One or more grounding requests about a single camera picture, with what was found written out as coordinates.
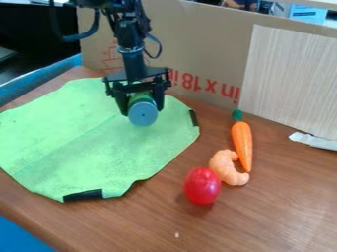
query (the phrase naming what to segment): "carrot top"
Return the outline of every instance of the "carrot top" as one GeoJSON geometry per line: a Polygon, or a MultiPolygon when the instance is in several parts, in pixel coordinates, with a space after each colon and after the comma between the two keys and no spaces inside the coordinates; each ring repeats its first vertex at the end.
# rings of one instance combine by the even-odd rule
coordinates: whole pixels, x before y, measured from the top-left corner
{"type": "Polygon", "coordinates": [[[242,111],[241,110],[234,110],[232,113],[232,120],[235,122],[241,122],[242,121],[242,111]]]}

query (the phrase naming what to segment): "tomato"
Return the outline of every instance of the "tomato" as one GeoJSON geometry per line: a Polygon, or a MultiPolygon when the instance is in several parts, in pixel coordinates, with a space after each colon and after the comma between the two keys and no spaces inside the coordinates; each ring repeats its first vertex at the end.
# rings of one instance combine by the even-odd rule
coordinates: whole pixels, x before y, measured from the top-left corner
{"type": "Polygon", "coordinates": [[[184,181],[184,191],[187,198],[199,205],[215,202],[221,190],[221,180],[216,173],[205,167],[192,169],[184,181]]]}

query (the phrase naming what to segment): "plastic toy food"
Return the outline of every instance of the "plastic toy food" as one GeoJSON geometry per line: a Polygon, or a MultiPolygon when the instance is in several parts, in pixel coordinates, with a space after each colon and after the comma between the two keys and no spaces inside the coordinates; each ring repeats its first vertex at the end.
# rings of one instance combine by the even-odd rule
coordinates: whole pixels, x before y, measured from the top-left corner
{"type": "Polygon", "coordinates": [[[221,181],[215,172],[209,168],[192,169],[184,181],[184,191],[187,198],[199,205],[215,202],[221,190],[221,181]]]}
{"type": "Polygon", "coordinates": [[[243,168],[245,171],[250,172],[253,148],[250,126],[247,123],[242,122],[241,110],[234,111],[232,118],[236,122],[232,126],[233,143],[243,168]]]}
{"type": "Polygon", "coordinates": [[[217,176],[229,185],[245,185],[249,181],[248,173],[236,171],[233,161],[238,159],[237,153],[231,150],[221,150],[211,158],[210,169],[216,172],[217,176]]]}

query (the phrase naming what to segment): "orange carrot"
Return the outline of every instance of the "orange carrot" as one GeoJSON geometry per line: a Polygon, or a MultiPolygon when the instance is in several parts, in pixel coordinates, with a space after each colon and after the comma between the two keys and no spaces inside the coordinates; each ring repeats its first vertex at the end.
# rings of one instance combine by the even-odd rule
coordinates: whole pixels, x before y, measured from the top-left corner
{"type": "Polygon", "coordinates": [[[243,168],[249,172],[252,164],[252,135],[250,126],[242,122],[242,111],[233,112],[233,120],[236,122],[232,127],[232,139],[243,168]]]}

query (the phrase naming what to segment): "green cloth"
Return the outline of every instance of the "green cloth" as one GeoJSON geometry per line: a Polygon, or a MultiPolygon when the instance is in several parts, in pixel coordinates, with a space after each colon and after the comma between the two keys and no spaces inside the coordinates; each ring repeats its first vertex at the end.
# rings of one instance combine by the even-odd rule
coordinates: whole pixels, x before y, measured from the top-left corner
{"type": "Polygon", "coordinates": [[[63,196],[102,189],[124,194],[199,136],[190,108],[167,96],[150,127],[132,125],[101,79],[71,81],[58,91],[0,114],[0,167],[28,190],[63,196]]]}

